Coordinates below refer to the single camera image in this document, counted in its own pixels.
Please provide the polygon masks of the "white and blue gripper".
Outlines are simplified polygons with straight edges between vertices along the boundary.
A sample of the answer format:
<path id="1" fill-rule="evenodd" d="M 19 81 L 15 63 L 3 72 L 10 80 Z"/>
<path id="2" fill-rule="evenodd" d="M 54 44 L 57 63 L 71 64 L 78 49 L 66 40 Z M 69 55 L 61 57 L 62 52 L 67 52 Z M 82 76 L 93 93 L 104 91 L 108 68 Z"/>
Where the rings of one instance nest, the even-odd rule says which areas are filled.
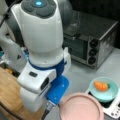
<path id="1" fill-rule="evenodd" d="M 28 61 L 17 79 L 23 105 L 32 112 L 37 112 L 45 101 L 48 101 L 48 110 L 57 105 L 69 86 L 64 74 L 70 66 L 69 54 L 50 67 L 40 67 Z"/>

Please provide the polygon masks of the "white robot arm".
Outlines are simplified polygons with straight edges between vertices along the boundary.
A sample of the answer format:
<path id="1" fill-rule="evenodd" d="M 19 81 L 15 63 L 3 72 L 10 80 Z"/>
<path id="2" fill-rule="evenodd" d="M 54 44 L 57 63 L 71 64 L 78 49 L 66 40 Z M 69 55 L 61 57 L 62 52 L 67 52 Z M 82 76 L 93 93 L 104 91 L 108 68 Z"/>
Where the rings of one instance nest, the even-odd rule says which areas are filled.
<path id="1" fill-rule="evenodd" d="M 20 96 L 32 112 L 57 105 L 69 85 L 62 10 L 57 0 L 0 0 L 0 47 L 6 64 L 19 73 Z"/>

